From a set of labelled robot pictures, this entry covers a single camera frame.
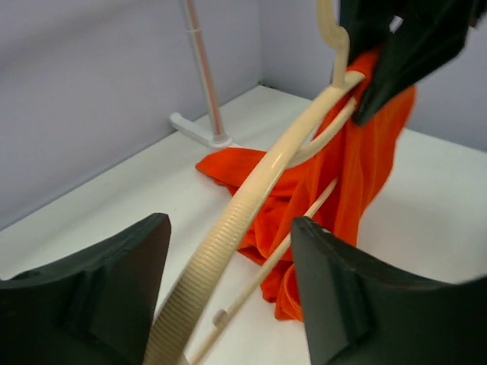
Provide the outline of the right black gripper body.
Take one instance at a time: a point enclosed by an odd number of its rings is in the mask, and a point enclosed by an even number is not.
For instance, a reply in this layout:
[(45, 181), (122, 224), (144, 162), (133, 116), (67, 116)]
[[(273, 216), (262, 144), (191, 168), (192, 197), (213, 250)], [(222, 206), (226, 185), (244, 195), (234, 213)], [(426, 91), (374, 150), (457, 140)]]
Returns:
[(339, 25), (347, 31), (350, 42), (348, 64), (394, 33), (409, 17), (411, 5), (413, 1), (339, 1)]

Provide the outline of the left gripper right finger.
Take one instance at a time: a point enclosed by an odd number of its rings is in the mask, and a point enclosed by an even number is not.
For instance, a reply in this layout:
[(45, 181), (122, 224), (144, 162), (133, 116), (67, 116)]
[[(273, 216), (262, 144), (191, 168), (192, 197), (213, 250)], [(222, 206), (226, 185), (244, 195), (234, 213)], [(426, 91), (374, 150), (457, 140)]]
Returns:
[(291, 248), (313, 364), (484, 364), (486, 279), (459, 284), (396, 268), (308, 217)]

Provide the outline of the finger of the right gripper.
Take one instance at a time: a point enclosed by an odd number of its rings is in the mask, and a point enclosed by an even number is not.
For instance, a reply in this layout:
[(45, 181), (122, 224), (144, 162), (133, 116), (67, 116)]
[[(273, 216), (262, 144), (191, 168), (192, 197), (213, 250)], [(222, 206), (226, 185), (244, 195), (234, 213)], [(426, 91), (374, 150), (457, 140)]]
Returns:
[(457, 57), (465, 46), (468, 25), (404, 22), (380, 51), (370, 84), (353, 116), (365, 125), (390, 100)]

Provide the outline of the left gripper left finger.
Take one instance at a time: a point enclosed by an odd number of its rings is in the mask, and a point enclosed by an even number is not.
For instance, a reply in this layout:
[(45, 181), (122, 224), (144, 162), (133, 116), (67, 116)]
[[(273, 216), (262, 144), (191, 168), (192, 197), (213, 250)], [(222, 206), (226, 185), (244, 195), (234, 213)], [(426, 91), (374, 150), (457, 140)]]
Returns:
[(153, 213), (1, 283), (1, 362), (140, 364), (171, 234)]

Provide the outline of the wooden hanger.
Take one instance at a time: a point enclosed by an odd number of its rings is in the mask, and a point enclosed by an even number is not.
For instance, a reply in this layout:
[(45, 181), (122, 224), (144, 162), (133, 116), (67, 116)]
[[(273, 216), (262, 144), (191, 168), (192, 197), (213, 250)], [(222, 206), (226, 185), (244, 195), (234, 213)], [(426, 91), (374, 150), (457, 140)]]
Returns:
[(362, 73), (346, 69), (349, 35), (336, 23), (333, 2), (318, 1), (316, 10), (320, 35), (336, 52), (332, 83), (256, 165), (188, 261), (154, 321), (145, 352), (146, 364), (181, 362), (183, 350), (232, 255), (283, 172), (322, 150), (354, 111), (356, 101), (351, 98), (313, 141), (306, 142), (322, 118), (364, 79)]

